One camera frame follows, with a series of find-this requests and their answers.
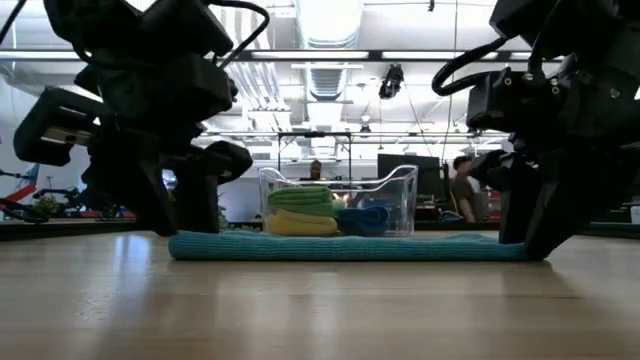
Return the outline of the green microfiber towel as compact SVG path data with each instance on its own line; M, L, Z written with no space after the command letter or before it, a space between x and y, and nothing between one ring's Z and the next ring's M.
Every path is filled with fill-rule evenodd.
M334 217L338 211L346 208L346 203L335 198L326 186L280 188L267 196L266 203L274 210L321 217Z

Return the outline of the clear plastic bin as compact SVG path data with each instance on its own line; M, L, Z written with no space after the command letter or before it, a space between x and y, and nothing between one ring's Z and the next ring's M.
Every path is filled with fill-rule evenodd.
M295 186L326 186L346 208L382 206L389 211L389 227L377 237L408 236L414 231L414 215L418 185L418 168L413 165L396 167L389 175L372 180L301 181L288 179L274 168L259 171L261 216L265 219L276 210L267 206L267 196L280 188Z

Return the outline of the teal microfiber towel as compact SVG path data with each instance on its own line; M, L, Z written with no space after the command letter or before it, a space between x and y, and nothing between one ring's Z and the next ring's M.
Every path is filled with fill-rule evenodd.
M521 262L522 244L500 244L476 233L444 237L296 237L262 232L181 231L171 237L175 260L211 261L478 261Z

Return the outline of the yellow microfiber towel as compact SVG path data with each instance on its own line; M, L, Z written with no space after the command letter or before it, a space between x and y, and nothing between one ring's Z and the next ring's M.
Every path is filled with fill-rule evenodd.
M333 217L276 210L265 219L265 232L281 236L331 236L338 232Z

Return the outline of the blue microfiber towel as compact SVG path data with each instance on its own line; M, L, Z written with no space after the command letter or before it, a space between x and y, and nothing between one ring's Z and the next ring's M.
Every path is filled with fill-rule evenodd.
M340 232L347 236L382 236L389 227L389 211L382 206L345 208L336 212Z

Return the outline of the black aluminium table frame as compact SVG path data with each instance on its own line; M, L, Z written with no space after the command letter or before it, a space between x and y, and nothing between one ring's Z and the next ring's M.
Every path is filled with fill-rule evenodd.
M499 222L440 223L418 222L415 231L497 231ZM0 241L29 240L131 231L147 231L147 228L131 220L68 219L67 221L28 224L25 222L0 222ZM583 226L577 235L640 240L640 224L592 222Z

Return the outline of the black computer monitor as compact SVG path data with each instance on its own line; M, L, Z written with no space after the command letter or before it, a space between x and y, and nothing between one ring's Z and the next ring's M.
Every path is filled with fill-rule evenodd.
M433 195L435 199L446 197L443 180L441 178L440 159L417 155L379 154L377 157L377 175L386 177L396 167L415 165L418 167L417 194L419 196Z

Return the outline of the small background plant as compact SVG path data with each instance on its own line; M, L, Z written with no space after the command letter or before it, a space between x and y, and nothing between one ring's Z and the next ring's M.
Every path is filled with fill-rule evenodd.
M52 217L57 213L59 205L53 197L42 196L34 201L33 207L44 217Z

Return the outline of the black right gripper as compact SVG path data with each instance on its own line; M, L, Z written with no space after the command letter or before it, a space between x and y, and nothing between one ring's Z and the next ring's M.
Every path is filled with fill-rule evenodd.
M504 71L514 150L476 157L471 175L501 193L499 243L525 244L528 258L542 260L631 196L640 149L616 147L640 137L640 29L523 38L527 70ZM542 182L529 164L538 162Z

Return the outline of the person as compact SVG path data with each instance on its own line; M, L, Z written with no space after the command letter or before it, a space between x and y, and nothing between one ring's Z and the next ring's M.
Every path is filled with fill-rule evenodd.
M450 180L450 192L455 202L457 212L468 223L477 223L475 207L475 191L469 182L472 168L470 156L458 156L453 161L454 177Z
M319 160L313 160L310 163L309 175L301 178L301 181L321 181L322 177L322 163Z

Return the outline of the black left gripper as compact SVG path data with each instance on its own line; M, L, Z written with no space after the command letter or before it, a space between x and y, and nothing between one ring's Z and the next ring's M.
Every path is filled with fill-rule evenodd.
M87 149L81 176L84 203L103 211L127 208L160 236L178 229L220 231L218 186L241 177L253 164L245 147L217 141L198 148L202 122L231 109L238 93L225 70L194 53L133 70L86 65L74 84L99 96L103 129ZM161 179L175 168L175 209Z

